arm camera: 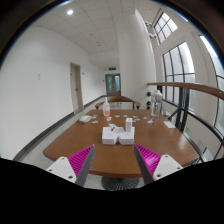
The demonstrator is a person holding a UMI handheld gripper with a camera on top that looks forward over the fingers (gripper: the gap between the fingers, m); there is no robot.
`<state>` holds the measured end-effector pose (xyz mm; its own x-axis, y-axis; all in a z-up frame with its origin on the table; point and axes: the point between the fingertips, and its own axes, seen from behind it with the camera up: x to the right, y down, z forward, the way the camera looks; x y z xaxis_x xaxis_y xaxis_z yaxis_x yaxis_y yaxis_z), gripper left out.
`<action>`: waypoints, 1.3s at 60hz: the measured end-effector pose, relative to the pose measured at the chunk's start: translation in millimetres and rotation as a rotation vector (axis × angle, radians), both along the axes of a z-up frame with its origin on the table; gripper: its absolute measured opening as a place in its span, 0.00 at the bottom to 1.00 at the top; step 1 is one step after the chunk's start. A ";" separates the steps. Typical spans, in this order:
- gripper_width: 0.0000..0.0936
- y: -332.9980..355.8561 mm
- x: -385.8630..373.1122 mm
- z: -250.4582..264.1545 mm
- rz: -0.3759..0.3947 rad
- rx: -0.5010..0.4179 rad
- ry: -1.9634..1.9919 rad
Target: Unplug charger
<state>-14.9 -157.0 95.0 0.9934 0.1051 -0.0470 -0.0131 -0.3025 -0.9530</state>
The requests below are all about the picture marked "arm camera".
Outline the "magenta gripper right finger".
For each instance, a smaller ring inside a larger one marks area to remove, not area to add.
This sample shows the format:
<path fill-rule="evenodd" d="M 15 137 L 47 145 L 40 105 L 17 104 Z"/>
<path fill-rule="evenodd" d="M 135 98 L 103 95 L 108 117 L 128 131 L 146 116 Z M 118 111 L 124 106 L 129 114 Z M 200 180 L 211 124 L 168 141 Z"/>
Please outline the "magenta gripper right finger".
<path fill-rule="evenodd" d="M 141 145 L 134 145 L 134 155 L 145 184 L 150 184 L 182 169 L 168 154 L 159 155 Z"/>

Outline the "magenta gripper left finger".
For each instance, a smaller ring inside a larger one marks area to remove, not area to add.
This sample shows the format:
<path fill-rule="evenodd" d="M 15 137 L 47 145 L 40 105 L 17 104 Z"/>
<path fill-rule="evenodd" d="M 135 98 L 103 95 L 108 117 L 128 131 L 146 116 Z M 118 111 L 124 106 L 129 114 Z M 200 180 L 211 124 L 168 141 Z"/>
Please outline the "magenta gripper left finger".
<path fill-rule="evenodd" d="M 70 157 L 58 158 L 47 171 L 83 187 L 94 156 L 95 145 L 91 145 Z"/>

